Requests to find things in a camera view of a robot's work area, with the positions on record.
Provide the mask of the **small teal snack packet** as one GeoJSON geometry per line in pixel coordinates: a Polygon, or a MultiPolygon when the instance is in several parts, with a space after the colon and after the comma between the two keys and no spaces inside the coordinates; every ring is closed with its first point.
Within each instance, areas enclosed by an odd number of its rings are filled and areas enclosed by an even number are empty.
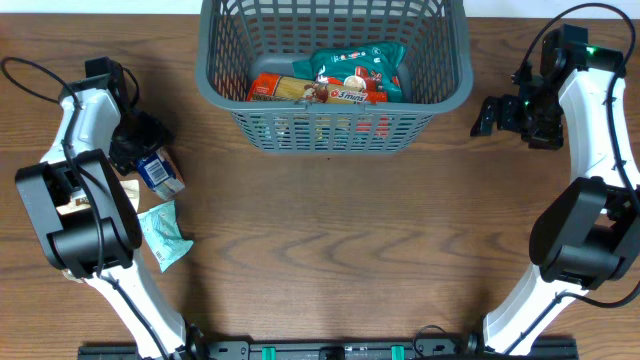
{"type": "Polygon", "coordinates": [[[139,214],[138,220],[162,273],[184,257],[194,244],[182,236],[174,200],[139,214]]]}

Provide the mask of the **green Nescafe coffee bag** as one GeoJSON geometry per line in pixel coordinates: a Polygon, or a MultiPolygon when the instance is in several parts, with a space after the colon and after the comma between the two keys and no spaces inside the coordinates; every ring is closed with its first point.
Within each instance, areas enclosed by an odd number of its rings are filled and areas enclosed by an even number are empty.
{"type": "Polygon", "coordinates": [[[387,102],[403,102],[397,70],[405,54],[406,47],[394,42],[322,49],[309,60],[295,61],[293,72],[296,78],[381,92],[387,102]]]}

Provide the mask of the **orange spaghetti packet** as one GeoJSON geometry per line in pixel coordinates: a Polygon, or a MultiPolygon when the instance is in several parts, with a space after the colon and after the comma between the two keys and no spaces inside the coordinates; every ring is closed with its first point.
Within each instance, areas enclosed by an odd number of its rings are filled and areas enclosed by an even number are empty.
{"type": "Polygon", "coordinates": [[[386,92],[263,73],[252,83],[247,95],[247,101],[376,104],[387,102],[388,96],[386,92]]]}

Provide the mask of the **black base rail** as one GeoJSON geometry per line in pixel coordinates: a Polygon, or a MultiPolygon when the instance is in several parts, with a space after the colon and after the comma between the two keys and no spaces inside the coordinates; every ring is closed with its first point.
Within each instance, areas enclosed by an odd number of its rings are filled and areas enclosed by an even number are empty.
{"type": "MultiPolygon", "coordinates": [[[[409,342],[351,343],[248,343],[213,342],[204,350],[211,360],[366,360],[366,359],[562,359],[577,360],[577,343],[569,338],[539,338],[525,356],[501,357],[497,354],[464,354],[454,340],[446,337],[409,342]]],[[[83,346],[79,360],[143,359],[135,346],[83,346]]]]}

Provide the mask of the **grey plastic basket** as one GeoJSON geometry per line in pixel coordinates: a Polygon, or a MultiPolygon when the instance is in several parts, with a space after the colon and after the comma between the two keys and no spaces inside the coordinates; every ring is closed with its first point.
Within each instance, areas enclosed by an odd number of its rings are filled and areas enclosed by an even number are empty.
{"type": "Polygon", "coordinates": [[[270,153],[393,154],[430,120],[462,105],[473,86],[462,0],[206,1],[195,78],[255,147],[270,153]],[[294,66],[323,49],[345,60],[366,45],[397,44],[399,101],[378,101],[377,77],[361,90],[299,77],[294,66]]]}

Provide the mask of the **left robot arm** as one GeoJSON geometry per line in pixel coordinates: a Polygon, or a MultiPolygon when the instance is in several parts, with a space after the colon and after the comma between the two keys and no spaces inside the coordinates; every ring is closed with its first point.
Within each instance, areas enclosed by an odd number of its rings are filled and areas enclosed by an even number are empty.
{"type": "Polygon", "coordinates": [[[206,345],[162,296],[140,253],[143,233],[120,176],[172,135],[137,109],[131,71],[108,57],[62,81],[53,145],[15,184],[48,262],[97,290],[136,342],[135,359],[205,359],[206,345]]]}

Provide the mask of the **blue rectangular carton box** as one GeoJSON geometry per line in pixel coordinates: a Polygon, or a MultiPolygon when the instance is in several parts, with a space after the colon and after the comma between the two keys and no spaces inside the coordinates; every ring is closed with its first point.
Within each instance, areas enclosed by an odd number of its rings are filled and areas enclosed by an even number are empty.
{"type": "Polygon", "coordinates": [[[163,200],[174,198],[186,188],[180,172],[164,147],[136,160],[135,165],[149,189],[163,200]]]}

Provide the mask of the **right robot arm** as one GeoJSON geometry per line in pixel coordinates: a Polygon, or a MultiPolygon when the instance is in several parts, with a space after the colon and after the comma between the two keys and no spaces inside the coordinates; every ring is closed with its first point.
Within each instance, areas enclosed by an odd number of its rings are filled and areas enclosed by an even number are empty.
{"type": "Polygon", "coordinates": [[[488,97],[470,130],[520,134],[536,149],[570,148],[571,183],[536,220],[530,264],[506,300],[484,316],[469,351],[533,355],[536,340],[575,300],[623,277],[639,254],[639,170],[624,115],[621,52],[562,25],[542,42],[539,74],[526,63],[515,95],[488,97]]]}

